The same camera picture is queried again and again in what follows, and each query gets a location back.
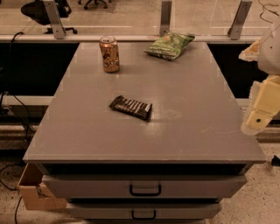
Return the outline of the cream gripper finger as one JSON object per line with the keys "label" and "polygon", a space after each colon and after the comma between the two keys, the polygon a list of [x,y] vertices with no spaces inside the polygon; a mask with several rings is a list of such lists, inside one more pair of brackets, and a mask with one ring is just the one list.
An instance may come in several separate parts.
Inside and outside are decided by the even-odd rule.
{"label": "cream gripper finger", "polygon": [[254,81],[249,104],[241,123],[241,132],[254,136],[262,132],[280,112],[280,76],[269,75],[264,81]]}
{"label": "cream gripper finger", "polygon": [[258,39],[239,54],[239,59],[248,62],[257,61],[258,53],[259,53],[259,45],[260,45],[260,40]]}

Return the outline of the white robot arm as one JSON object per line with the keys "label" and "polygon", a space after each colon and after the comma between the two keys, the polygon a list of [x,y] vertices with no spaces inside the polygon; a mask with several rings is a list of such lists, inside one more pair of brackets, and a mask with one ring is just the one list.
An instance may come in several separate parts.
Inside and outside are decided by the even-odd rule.
{"label": "white robot arm", "polygon": [[253,82],[242,118],[241,132],[253,136],[262,132],[280,112],[280,17],[239,58],[256,61],[258,68],[268,75],[262,82]]}

